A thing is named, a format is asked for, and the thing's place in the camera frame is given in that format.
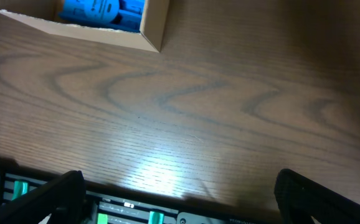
open cardboard box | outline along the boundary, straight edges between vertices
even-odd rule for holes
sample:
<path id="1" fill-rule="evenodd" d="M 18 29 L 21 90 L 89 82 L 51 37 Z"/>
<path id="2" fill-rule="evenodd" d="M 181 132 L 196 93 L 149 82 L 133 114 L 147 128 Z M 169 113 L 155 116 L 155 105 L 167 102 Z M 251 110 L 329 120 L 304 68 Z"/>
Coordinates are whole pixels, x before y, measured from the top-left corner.
<path id="1" fill-rule="evenodd" d="M 145 0 L 140 33 L 66 24 L 57 14 L 63 0 L 0 0 L 0 13 L 48 34 L 159 52 L 169 0 Z"/>

brown wooden surface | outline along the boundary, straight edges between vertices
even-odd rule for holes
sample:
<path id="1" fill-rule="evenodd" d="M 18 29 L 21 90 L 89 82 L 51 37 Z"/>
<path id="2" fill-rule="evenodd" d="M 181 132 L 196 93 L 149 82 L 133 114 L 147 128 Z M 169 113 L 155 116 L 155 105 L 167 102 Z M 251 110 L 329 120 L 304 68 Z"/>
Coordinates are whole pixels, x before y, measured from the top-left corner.
<path id="1" fill-rule="evenodd" d="M 288 167 L 360 203 L 360 1 L 298 2 L 173 0 L 161 54 L 0 15 L 0 156 L 274 212 Z"/>

green plastic part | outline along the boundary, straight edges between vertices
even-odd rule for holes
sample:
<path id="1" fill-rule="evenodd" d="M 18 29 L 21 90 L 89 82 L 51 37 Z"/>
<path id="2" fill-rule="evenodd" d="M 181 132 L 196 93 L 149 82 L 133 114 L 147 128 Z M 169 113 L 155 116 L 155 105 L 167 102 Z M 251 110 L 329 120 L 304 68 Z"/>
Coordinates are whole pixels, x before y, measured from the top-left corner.
<path id="1" fill-rule="evenodd" d="M 106 214 L 98 214 L 97 224 L 108 224 L 108 215 Z"/>
<path id="2" fill-rule="evenodd" d="M 163 224 L 164 217 L 161 212 L 150 212 L 148 224 Z"/>
<path id="3" fill-rule="evenodd" d="M 12 195 L 12 199 L 19 198 L 21 195 L 28 193 L 29 191 L 29 184 L 24 181 L 17 180 L 14 182 L 14 193 Z"/>

wooden tabletop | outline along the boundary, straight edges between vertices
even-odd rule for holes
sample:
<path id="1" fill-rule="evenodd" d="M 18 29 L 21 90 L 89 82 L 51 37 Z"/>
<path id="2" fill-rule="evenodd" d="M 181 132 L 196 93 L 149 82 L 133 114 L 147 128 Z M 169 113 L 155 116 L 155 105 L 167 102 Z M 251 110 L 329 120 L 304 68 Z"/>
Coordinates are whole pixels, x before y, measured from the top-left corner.
<path id="1" fill-rule="evenodd" d="M 0 156 L 274 218 L 283 168 L 360 203 L 353 2 L 173 0 L 161 54 L 0 15 Z"/>

blue package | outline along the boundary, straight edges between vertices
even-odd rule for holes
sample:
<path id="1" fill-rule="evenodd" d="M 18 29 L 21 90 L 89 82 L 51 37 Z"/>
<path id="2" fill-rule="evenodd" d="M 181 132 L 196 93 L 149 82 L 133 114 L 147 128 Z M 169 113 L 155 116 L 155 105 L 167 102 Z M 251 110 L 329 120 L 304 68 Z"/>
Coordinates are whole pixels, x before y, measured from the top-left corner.
<path id="1" fill-rule="evenodd" d="M 144 0 L 66 0 L 59 16 L 83 26 L 140 32 Z"/>

